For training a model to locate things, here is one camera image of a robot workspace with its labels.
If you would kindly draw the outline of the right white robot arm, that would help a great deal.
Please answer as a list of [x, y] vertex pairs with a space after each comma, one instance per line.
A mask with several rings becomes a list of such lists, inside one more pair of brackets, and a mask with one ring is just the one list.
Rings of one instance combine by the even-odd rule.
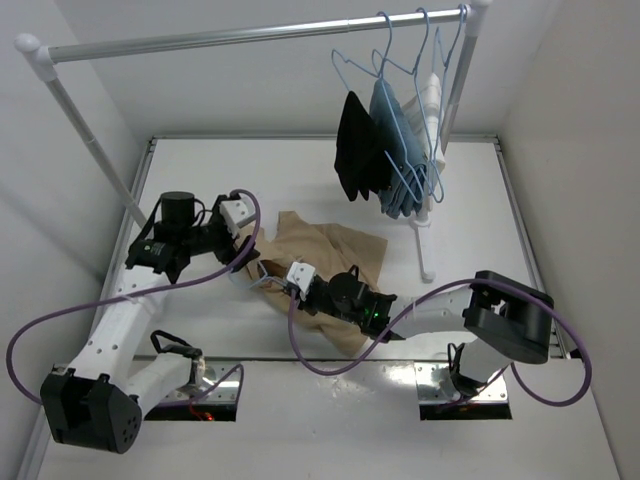
[[377, 343], [434, 333], [473, 334], [473, 340], [445, 349], [440, 385], [447, 400], [474, 397], [513, 362], [541, 365], [549, 357], [552, 299], [492, 271], [479, 271], [471, 284], [426, 300], [375, 292], [360, 280], [357, 267], [324, 280], [312, 266], [297, 263], [286, 280], [296, 309], [353, 325]]

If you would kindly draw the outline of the light blue wire hanger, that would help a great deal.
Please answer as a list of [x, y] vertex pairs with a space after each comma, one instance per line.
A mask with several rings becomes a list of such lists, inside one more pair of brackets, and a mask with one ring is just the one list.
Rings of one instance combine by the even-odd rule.
[[250, 290], [255, 287], [261, 287], [268, 284], [275, 284], [282, 289], [286, 287], [286, 282], [284, 280], [282, 280], [280, 277], [268, 273], [265, 262], [257, 262], [257, 271], [258, 277], [255, 280], [252, 280], [251, 278], [242, 280], [240, 272], [231, 272], [227, 275], [227, 277], [235, 287], [238, 287], [242, 290]]

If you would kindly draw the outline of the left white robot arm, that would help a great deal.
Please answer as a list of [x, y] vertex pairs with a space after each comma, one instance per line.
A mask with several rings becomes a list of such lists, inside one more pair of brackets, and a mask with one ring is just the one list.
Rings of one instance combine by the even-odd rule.
[[188, 282], [182, 271], [193, 257], [212, 253], [220, 277], [252, 257], [256, 238], [241, 229], [259, 226], [257, 198], [237, 189], [219, 196], [207, 223], [197, 221], [198, 201], [188, 192], [165, 192], [128, 249], [119, 294], [106, 300], [99, 323], [79, 354], [45, 378], [40, 397], [53, 440], [59, 444], [123, 454], [144, 417], [174, 391], [199, 387], [205, 372], [201, 349], [175, 336], [156, 344], [156, 357], [137, 373], [130, 368], [167, 293]]

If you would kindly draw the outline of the beige t shirt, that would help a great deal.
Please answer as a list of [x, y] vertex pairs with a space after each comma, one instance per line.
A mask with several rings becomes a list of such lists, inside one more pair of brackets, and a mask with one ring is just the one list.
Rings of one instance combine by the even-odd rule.
[[[275, 280], [285, 277], [292, 262], [314, 266], [325, 281], [357, 266], [360, 280], [377, 291], [387, 245], [388, 241], [382, 237], [337, 223], [311, 224], [294, 211], [281, 211], [275, 237], [268, 240], [263, 231], [258, 233], [255, 248], [260, 256], [249, 262], [244, 271], [251, 281], [267, 275], [269, 279], [260, 283], [257, 289], [262, 291], [267, 302], [287, 313], [289, 296]], [[298, 311], [294, 315], [294, 325], [298, 334], [306, 331], [322, 335], [347, 357], [360, 353], [367, 342], [357, 326], [324, 313], [311, 315]]]

